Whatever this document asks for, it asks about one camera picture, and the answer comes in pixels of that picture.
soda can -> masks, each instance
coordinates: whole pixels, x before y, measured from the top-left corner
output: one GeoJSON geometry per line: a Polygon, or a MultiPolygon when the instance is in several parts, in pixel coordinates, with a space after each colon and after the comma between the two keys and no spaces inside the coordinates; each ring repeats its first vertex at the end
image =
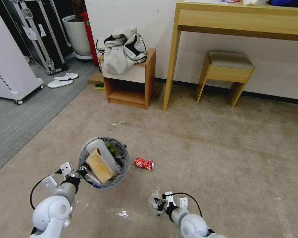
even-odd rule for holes
{"type": "Polygon", "coordinates": [[[135,166],[139,168],[146,168],[149,170],[153,170],[155,167],[155,161],[154,160],[144,160],[143,158],[137,157],[135,160],[135,166]]]}

white slipper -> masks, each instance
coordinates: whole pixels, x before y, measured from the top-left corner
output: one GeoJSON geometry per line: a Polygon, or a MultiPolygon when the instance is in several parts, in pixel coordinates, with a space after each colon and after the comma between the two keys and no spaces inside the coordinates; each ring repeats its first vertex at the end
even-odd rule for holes
{"type": "Polygon", "coordinates": [[[54,79],[60,80],[60,81],[66,81],[66,80],[69,80],[69,79],[76,79],[77,77],[78,77],[78,74],[65,73],[65,76],[63,76],[63,77],[55,77],[54,79]]]}
{"type": "Polygon", "coordinates": [[[72,79],[66,80],[66,81],[54,80],[54,81],[50,82],[47,86],[49,88],[59,88],[59,87],[63,87],[63,86],[72,84],[73,82],[74,82],[74,80],[72,80],[72,79]]]}

blue bag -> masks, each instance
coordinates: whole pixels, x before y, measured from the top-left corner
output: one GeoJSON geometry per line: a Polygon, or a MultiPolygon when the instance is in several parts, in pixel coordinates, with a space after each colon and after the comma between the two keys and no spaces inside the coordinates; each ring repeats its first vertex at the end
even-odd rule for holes
{"type": "Polygon", "coordinates": [[[298,0],[270,0],[273,6],[298,7],[298,0]]]}

white bag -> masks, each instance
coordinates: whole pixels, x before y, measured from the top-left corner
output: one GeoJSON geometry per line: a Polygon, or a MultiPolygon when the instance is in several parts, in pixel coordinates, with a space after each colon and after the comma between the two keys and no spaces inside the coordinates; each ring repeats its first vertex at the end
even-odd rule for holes
{"type": "Polygon", "coordinates": [[[104,40],[104,44],[96,41],[98,52],[104,53],[104,68],[106,73],[121,74],[135,63],[145,62],[147,48],[137,35],[135,27],[119,27],[104,40]]]}

white wall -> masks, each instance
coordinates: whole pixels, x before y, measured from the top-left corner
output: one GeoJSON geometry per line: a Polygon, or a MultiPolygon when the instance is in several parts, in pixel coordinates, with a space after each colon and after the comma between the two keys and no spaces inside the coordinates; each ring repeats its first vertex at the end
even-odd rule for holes
{"type": "MultiPolygon", "coordinates": [[[[85,2],[95,42],[118,26],[136,26],[146,46],[157,49],[156,77],[167,78],[176,0],[85,2]]],[[[298,42],[182,32],[174,80],[197,83],[205,53],[211,50],[249,57],[256,70],[246,91],[298,99],[298,42]]]]}

